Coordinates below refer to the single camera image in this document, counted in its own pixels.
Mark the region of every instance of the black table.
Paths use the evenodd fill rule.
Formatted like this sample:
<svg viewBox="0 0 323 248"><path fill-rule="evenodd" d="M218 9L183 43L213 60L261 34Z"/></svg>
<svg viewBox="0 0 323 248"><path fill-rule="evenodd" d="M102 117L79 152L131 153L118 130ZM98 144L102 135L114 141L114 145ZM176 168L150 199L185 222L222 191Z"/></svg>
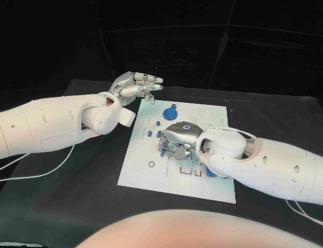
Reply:
<svg viewBox="0 0 323 248"><path fill-rule="evenodd" d="M95 94L110 83L72 80L65 95ZM156 99L226 106L228 124L255 136L287 142L323 156L323 110L311 97L166 87ZM137 113L140 99L127 108ZM63 166L48 176L9 181L0 193L0 242L75 246L98 229L138 213L195 209L268 224L323 245L323 226L288 208L283 199L235 182L236 204L117 186L133 128L121 125L78 144ZM12 177L48 172L71 148L29 155ZM323 207L303 204L323 220Z"/></svg>

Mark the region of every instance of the robotic hand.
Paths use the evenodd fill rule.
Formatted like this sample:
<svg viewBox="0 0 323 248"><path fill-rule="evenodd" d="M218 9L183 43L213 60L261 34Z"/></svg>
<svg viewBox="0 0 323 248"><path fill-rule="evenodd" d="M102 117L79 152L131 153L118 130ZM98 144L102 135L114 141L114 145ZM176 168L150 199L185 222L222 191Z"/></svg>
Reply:
<svg viewBox="0 0 323 248"><path fill-rule="evenodd" d="M170 142L176 150L169 150ZM195 153L218 176L278 198L323 205L323 157L295 146L229 127L202 130L179 122L163 131L159 151L177 160Z"/></svg>
<svg viewBox="0 0 323 248"><path fill-rule="evenodd" d="M163 79L124 73L108 92L46 98L0 113L0 159L16 154L59 150L88 138L108 134L117 124L127 127L136 113L123 108L136 97L154 103L153 90Z"/></svg>

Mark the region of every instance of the white board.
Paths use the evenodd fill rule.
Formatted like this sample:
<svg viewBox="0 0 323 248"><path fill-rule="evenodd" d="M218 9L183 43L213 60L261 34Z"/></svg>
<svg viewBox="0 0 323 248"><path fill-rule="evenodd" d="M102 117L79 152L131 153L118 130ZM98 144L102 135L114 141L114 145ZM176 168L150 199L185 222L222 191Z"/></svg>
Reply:
<svg viewBox="0 0 323 248"><path fill-rule="evenodd" d="M163 111L172 104L176 104L177 118L167 121ZM236 203L234 179L208 177L206 166L195 155L186 161L160 157L157 132L180 121L197 124L202 129L209 125L228 126L226 107L160 100L151 105L141 101L118 185Z"/></svg>

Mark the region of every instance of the small blue object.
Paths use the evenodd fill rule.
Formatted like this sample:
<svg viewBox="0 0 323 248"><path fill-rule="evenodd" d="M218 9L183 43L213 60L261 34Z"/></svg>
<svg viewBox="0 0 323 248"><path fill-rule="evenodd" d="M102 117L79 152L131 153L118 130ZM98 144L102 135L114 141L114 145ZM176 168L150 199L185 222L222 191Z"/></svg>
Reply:
<svg viewBox="0 0 323 248"><path fill-rule="evenodd" d="M166 154L166 149L163 149L163 151L161 151L161 154L160 154L160 157L163 157L164 156L164 154Z"/></svg>
<svg viewBox="0 0 323 248"><path fill-rule="evenodd" d="M212 171L209 170L209 168L206 167L206 174L208 174L208 177L216 177L218 175L215 175L213 173L212 173Z"/></svg>
<svg viewBox="0 0 323 248"><path fill-rule="evenodd" d="M163 112L163 117L166 120L174 120L177 117L176 105L173 104Z"/></svg>

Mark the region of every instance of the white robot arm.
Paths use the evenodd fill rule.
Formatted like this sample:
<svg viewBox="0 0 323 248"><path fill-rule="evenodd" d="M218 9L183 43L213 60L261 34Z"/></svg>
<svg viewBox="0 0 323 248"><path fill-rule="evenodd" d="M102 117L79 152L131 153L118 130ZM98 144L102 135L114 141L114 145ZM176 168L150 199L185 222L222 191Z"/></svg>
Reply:
<svg viewBox="0 0 323 248"><path fill-rule="evenodd" d="M323 205L323 157L285 143L255 138L228 127L202 130L189 122L167 127L159 151L174 159L187 159L192 152L222 177L268 195ZM177 149L169 151L172 142Z"/></svg>
<svg viewBox="0 0 323 248"><path fill-rule="evenodd" d="M59 150L127 127L136 113L123 108L136 96L154 103L150 93L163 80L143 73L124 73L108 92L46 98L0 113L0 159L22 153Z"/></svg>

